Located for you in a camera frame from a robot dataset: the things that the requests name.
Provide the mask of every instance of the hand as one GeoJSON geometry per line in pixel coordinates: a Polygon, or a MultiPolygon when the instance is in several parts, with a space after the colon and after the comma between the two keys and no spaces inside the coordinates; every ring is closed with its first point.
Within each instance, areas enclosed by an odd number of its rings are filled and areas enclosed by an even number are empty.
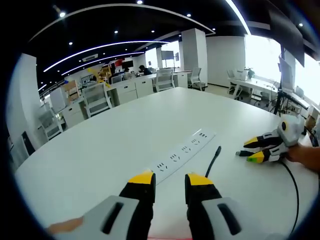
{"type": "Polygon", "coordinates": [[[77,227],[79,227],[80,225],[82,225],[83,222],[84,222],[84,217],[81,216],[68,221],[52,224],[46,230],[52,235],[57,233],[71,232],[77,227]]]}
{"type": "Polygon", "coordinates": [[[308,147],[299,144],[290,147],[288,150],[287,159],[291,162],[301,163],[301,161],[303,161],[306,157],[304,156],[306,148],[308,147]]]}

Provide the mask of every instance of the desk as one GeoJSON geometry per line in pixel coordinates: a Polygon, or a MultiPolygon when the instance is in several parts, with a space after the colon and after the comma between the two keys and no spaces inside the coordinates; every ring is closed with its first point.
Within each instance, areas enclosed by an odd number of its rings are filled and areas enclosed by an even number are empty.
{"type": "Polygon", "coordinates": [[[233,99],[236,98],[237,92],[240,86],[248,87],[251,89],[257,89],[262,92],[266,92],[269,95],[269,102],[272,100],[272,93],[278,94],[278,89],[274,86],[272,88],[272,84],[267,81],[263,81],[260,79],[252,78],[247,81],[237,80],[237,79],[229,79],[231,83],[236,84],[233,99]]]}
{"type": "MultiPolygon", "coordinates": [[[[114,107],[58,135],[19,167],[15,179],[47,227],[80,217],[109,195],[118,195],[159,155],[209,127],[216,137],[156,187],[149,236],[191,237],[185,174],[204,175],[219,145],[221,154],[209,178],[220,193],[241,204],[267,233],[287,234],[297,208],[290,175],[281,165],[254,164],[235,155],[245,141],[274,130],[279,122],[278,116],[252,105],[176,87],[114,107]]],[[[287,165],[299,189],[299,224],[317,196],[318,176],[299,163],[287,165]]]]}

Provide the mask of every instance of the potted plant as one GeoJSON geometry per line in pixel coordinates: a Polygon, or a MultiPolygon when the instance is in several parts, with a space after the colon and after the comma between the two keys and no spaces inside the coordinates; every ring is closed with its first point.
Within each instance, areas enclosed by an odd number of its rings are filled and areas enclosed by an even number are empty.
{"type": "Polygon", "coordinates": [[[252,70],[252,67],[246,67],[244,70],[248,71],[248,78],[252,79],[255,77],[255,71],[252,70]]]}

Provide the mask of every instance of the person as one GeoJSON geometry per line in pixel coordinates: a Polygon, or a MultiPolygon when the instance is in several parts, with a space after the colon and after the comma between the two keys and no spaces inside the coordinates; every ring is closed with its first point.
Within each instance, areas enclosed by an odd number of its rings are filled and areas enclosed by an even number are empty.
{"type": "Polygon", "coordinates": [[[302,146],[297,144],[288,150],[287,159],[301,163],[307,169],[320,173],[320,147],[302,146]]]}
{"type": "Polygon", "coordinates": [[[129,68],[125,68],[124,69],[124,75],[123,75],[123,79],[124,80],[128,80],[128,79],[133,79],[133,78],[135,78],[136,76],[133,74],[133,73],[130,73],[129,72],[129,68]]]}
{"type": "Polygon", "coordinates": [[[140,68],[141,72],[144,73],[145,76],[152,74],[152,72],[148,68],[146,68],[144,65],[140,65],[139,68],[140,68]]]}

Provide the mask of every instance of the red object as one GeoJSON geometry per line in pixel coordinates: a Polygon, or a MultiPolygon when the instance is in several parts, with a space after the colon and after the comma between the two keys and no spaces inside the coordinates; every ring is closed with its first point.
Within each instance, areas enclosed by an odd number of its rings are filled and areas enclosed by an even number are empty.
{"type": "Polygon", "coordinates": [[[119,59],[119,60],[115,61],[114,62],[114,66],[121,67],[122,66],[122,61],[123,61],[123,59],[119,59]]]}

